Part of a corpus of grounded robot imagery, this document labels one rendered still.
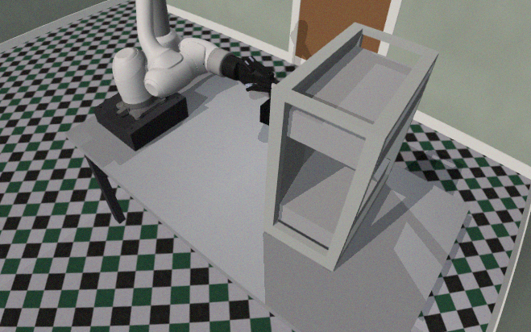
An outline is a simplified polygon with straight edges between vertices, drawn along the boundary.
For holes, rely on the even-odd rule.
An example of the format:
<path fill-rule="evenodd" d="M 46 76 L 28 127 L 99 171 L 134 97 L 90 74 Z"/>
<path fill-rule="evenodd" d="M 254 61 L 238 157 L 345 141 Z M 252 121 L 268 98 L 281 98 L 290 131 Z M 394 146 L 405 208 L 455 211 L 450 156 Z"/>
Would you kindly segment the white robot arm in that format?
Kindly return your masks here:
<path fill-rule="evenodd" d="M 114 56 L 114 81 L 122 97 L 117 116 L 140 120 L 194 78 L 208 72 L 225 77 L 222 63 L 232 52 L 204 39 L 183 39 L 169 25 L 166 0 L 135 0 L 135 5 L 143 50 L 124 48 Z"/>

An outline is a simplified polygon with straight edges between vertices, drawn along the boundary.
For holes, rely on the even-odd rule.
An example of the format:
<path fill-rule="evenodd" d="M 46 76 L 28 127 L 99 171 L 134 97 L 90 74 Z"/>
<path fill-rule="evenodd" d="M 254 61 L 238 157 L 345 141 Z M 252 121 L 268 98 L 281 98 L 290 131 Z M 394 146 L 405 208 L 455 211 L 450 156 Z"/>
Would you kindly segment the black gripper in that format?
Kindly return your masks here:
<path fill-rule="evenodd" d="M 222 63 L 222 75 L 235 81 L 241 81 L 246 85 L 247 92 L 253 90 L 269 93 L 279 83 L 274 78 L 275 74 L 253 56 L 245 60 L 233 55 L 227 56 Z"/>

